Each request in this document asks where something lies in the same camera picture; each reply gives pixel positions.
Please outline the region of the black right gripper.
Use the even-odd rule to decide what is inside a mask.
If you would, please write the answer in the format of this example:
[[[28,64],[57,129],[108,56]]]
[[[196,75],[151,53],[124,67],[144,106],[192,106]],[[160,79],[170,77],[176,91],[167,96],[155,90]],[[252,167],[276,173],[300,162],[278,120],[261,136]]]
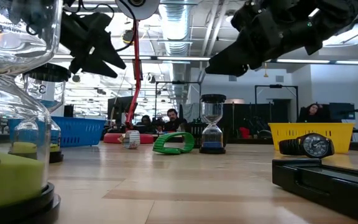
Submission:
[[[246,2],[231,19],[239,32],[236,41],[216,54],[205,72],[240,77],[293,50],[310,52],[309,14],[309,0]]]

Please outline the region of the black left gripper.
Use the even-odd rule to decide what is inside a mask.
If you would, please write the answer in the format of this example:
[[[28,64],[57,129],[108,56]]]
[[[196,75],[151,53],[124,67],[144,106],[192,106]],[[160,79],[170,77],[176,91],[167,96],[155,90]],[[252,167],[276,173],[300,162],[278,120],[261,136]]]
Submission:
[[[106,27],[112,18],[107,14],[94,12],[79,16],[62,13],[60,43],[71,52],[94,50],[89,55],[76,55],[70,63],[69,71],[76,74],[82,72],[95,73],[106,77],[117,78],[117,73],[105,62],[120,69],[126,65],[111,43],[110,33]]]

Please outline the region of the hourglass with blue sand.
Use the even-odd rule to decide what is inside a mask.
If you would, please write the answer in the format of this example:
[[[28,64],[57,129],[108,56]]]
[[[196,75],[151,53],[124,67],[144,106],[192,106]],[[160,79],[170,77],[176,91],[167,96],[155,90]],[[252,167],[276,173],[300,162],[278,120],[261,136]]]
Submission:
[[[223,132],[218,127],[218,122],[223,117],[223,104],[225,95],[205,94],[201,96],[201,115],[206,121],[201,136],[201,154],[225,154]]]

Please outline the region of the hourglass with green sand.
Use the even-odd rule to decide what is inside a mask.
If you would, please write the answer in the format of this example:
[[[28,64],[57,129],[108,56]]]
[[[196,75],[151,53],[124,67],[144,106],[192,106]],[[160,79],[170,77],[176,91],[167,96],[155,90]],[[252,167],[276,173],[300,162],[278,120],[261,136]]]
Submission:
[[[46,63],[23,74],[24,91],[43,104],[52,114],[63,106],[65,98],[65,84],[71,77],[71,71],[65,67]],[[61,129],[51,120],[50,158],[51,164],[63,161],[60,149]]]

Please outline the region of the black wristwatch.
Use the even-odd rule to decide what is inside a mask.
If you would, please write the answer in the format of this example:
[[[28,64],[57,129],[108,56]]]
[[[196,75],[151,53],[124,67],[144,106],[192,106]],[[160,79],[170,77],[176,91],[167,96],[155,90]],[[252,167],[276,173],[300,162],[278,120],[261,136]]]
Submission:
[[[309,133],[295,139],[280,141],[279,150],[283,155],[322,159],[334,154],[334,145],[331,139],[323,135]]]

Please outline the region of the black round puck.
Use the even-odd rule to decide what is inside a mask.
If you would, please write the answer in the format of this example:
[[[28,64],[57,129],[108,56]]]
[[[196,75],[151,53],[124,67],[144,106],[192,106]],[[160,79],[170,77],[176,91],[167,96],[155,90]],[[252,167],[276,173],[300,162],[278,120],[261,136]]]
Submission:
[[[19,224],[54,198],[51,116],[16,77],[57,52],[63,0],[0,0],[0,224]]]

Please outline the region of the red desk lamp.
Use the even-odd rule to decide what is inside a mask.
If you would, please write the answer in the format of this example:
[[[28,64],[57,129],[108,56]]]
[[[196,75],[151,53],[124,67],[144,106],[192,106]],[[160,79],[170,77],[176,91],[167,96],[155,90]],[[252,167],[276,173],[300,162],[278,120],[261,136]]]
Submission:
[[[134,59],[132,59],[133,71],[135,76],[135,92],[133,94],[132,103],[129,111],[126,113],[126,132],[134,130],[132,125],[132,119],[135,115],[135,109],[137,106],[137,98],[141,88],[141,75],[142,66],[139,50],[139,21],[151,17],[158,9],[160,0],[115,0],[116,5],[128,18],[133,20],[133,35],[132,43],[134,44]],[[118,138],[118,141],[122,144],[122,135]]]

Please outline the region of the black computer monitor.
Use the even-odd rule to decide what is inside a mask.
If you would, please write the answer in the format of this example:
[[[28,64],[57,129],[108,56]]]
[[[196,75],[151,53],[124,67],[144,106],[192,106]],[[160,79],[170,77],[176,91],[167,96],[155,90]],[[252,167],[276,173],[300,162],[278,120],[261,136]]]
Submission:
[[[121,96],[108,99],[108,120],[115,120],[116,124],[126,122],[125,114],[129,111],[132,96]]]
[[[353,103],[330,103],[329,112],[333,120],[354,120],[356,118]]]

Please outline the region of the ceiling light strip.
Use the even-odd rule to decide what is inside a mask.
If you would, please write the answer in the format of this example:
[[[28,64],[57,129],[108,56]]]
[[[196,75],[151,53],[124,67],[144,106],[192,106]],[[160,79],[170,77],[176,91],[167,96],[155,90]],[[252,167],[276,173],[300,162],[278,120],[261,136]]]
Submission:
[[[180,57],[180,56],[140,56],[141,60],[151,60],[151,61],[189,61],[189,62],[206,62],[210,58],[209,57]],[[56,55],[53,57],[54,60],[71,60],[73,57],[71,55]]]
[[[358,60],[307,60],[307,59],[272,59],[270,63],[318,64],[318,65],[358,65]]]

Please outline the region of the blue plastic basket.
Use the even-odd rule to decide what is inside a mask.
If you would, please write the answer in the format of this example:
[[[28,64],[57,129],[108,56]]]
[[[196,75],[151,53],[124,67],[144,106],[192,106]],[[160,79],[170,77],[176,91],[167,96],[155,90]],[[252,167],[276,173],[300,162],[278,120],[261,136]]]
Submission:
[[[52,116],[61,129],[61,147],[95,146],[104,130],[104,120]]]

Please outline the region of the person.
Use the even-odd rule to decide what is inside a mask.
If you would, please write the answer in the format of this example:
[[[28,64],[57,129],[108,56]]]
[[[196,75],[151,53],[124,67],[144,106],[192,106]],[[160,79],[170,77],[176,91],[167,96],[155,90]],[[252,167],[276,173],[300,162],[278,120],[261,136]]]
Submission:
[[[307,107],[302,107],[297,118],[297,123],[323,123],[323,106],[313,103]]]
[[[176,109],[169,109],[167,111],[169,121],[164,124],[164,131],[177,132],[184,131],[186,129],[187,120],[180,118]]]
[[[153,134],[155,132],[155,127],[153,126],[149,115],[143,115],[141,122],[138,122],[135,125],[135,129],[141,134]]]

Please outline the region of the small white bottle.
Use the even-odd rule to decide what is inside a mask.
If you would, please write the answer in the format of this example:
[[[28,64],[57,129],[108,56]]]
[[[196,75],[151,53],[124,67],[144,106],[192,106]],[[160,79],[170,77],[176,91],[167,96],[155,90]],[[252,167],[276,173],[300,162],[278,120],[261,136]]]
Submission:
[[[137,149],[140,145],[140,133],[136,130],[127,131],[122,135],[122,145],[126,149]]]

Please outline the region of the yellow plastic basket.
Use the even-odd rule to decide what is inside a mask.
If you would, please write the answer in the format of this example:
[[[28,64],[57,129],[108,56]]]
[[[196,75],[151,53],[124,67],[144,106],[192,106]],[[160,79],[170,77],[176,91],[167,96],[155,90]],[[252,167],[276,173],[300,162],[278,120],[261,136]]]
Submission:
[[[347,154],[351,143],[354,123],[269,123],[274,149],[279,142],[295,139],[309,133],[317,133],[332,140],[336,154]]]

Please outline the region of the black metal rig frame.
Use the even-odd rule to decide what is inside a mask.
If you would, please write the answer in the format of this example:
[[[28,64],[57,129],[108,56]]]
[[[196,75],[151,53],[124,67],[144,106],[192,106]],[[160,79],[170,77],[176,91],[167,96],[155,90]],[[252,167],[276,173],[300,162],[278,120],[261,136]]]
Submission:
[[[258,88],[269,88],[269,89],[281,89],[284,88],[289,91],[295,97],[295,119],[299,115],[299,88],[296,85],[281,85],[281,84],[271,84],[271,85],[255,85],[254,86],[254,113],[258,114]]]
[[[201,83],[186,81],[156,81],[154,118],[167,117],[167,110],[176,109],[180,118],[189,123],[202,123]]]

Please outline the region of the silver ceiling duct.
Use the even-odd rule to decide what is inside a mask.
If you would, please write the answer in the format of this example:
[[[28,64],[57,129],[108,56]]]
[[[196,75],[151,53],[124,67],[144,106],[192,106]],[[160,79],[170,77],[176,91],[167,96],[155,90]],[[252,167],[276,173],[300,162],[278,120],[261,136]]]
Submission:
[[[189,55],[189,26],[191,21],[191,8],[188,0],[163,0],[158,11],[161,17],[161,28],[165,54],[171,57],[184,57]],[[171,81],[188,81],[190,68],[185,62],[172,62],[170,66]],[[172,84],[172,96],[176,103],[186,103],[188,84]]]

